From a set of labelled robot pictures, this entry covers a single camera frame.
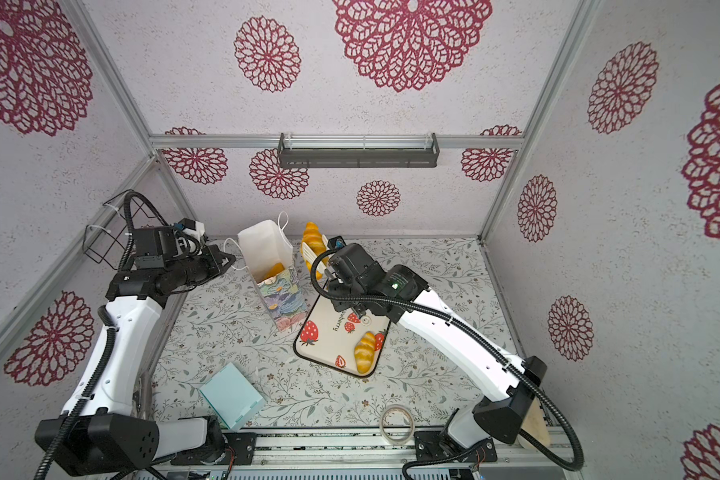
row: roll of tape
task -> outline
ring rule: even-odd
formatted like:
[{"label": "roll of tape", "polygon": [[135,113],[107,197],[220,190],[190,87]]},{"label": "roll of tape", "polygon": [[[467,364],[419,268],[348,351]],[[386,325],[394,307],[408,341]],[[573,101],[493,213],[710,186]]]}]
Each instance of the roll of tape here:
[{"label": "roll of tape", "polygon": [[[386,431],[384,430],[384,420],[386,419],[386,417],[387,417],[390,413],[394,413],[394,412],[400,412],[400,413],[402,413],[402,414],[408,419],[408,422],[411,424],[411,430],[408,431],[408,434],[407,434],[405,437],[403,437],[403,438],[392,438],[392,437],[389,436],[389,434],[386,433]],[[407,408],[405,408],[405,407],[403,407],[403,406],[401,406],[401,405],[390,405],[389,407],[387,407],[386,410],[384,410],[384,413],[382,414],[382,417],[379,419],[379,421],[378,421],[378,429],[379,429],[379,431],[381,431],[382,437],[384,437],[384,440],[386,440],[387,443],[389,443],[389,445],[401,446],[401,445],[405,445],[405,443],[406,443],[408,440],[410,440],[411,438],[413,438],[413,433],[414,433],[415,430],[416,430],[416,426],[413,424],[413,415],[411,415],[411,413],[408,411]]]}]

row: wallpaper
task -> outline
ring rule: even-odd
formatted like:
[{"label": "wallpaper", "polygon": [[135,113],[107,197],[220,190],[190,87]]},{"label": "wallpaper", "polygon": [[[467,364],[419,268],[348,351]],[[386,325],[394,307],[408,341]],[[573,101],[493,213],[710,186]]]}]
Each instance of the wallpaper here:
[{"label": "wallpaper", "polygon": [[[152,200],[166,221],[181,219],[160,178],[150,174],[136,189]],[[136,226],[157,223],[136,201],[133,212]],[[96,309],[106,303],[104,294],[114,274],[107,262],[116,266],[123,253],[120,245],[126,242],[120,216],[105,227],[114,239],[99,237],[90,258],[62,285],[0,369],[0,477],[34,474],[43,456],[34,443],[34,430],[41,419],[59,415],[85,370],[101,331]],[[67,475],[54,464],[48,478]]]},{"label": "wallpaper", "polygon": [[[156,134],[520,135],[575,0],[88,2]],[[294,169],[275,150],[166,157],[212,235],[284,210],[346,235],[475,235],[510,150],[433,170]]]},{"label": "wallpaper", "polygon": [[219,236],[237,235],[261,220],[274,220],[281,211],[290,217],[286,233],[295,236],[302,235],[308,221],[324,234],[473,236],[500,181],[468,178],[461,164],[465,155],[480,156],[487,170],[495,166],[503,173],[502,158],[511,153],[443,150],[436,168],[415,170],[288,170],[278,166],[275,150],[166,152],[174,170],[184,173],[179,183],[206,231]]},{"label": "wallpaper", "polygon": [[0,323],[144,157],[55,2],[0,2]]},{"label": "wallpaper", "polygon": [[576,1],[86,6],[154,133],[479,134],[528,122]]},{"label": "wallpaper", "polygon": [[587,478],[720,479],[720,2],[601,7],[488,248]]}]

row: light blue box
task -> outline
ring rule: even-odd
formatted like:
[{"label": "light blue box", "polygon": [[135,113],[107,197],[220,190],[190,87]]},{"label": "light blue box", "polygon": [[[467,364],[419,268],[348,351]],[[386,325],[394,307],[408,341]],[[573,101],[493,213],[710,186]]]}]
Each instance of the light blue box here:
[{"label": "light blue box", "polygon": [[211,408],[233,432],[237,432],[264,407],[264,398],[231,363],[200,388]]}]

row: metal bracket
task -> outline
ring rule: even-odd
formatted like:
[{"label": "metal bracket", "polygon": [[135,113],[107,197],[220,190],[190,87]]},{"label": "metal bracket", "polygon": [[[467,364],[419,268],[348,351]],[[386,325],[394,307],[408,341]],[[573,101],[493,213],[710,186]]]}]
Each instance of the metal bracket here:
[{"label": "metal bracket", "polygon": [[277,157],[281,168],[433,168],[438,166],[440,147],[435,134],[428,137],[430,148],[426,139],[425,148],[368,146],[365,137],[358,148],[286,148],[286,135],[280,134]]},{"label": "metal bracket", "polygon": [[[256,451],[256,437],[258,435],[255,433],[225,433],[224,436],[227,445],[235,453],[235,460],[232,465],[251,465],[253,453]],[[198,460],[193,458],[192,455],[182,455],[180,453],[170,464],[172,466],[196,466]],[[230,464],[230,454],[225,452],[224,456],[216,464],[228,466]]]},{"label": "metal bracket", "polygon": [[[451,454],[446,452],[441,444],[441,433],[433,431],[416,432],[413,435],[416,445],[416,460],[428,462],[440,460]],[[485,447],[478,448],[468,456],[458,458],[455,462],[460,463],[493,463],[498,460],[494,440],[491,437],[485,439]]]}]

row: table surface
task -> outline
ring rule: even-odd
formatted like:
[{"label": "table surface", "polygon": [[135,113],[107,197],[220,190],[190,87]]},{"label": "table surface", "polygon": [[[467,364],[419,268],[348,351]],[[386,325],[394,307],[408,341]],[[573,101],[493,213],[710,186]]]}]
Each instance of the table surface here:
[{"label": "table surface", "polygon": [[[476,239],[356,241],[385,269],[413,269],[466,321],[515,352]],[[237,253],[234,245],[228,251]],[[242,264],[241,258],[236,266]],[[316,292],[298,253],[296,264],[311,307]],[[154,419],[211,414],[197,389],[229,362],[266,400],[249,426],[374,426],[394,404],[407,407],[417,425],[443,425],[455,408],[480,397],[455,364],[403,328],[390,328],[376,371],[357,379],[298,358],[293,341],[299,327],[277,331],[247,270],[230,270],[198,287],[184,302],[155,370]]]}]

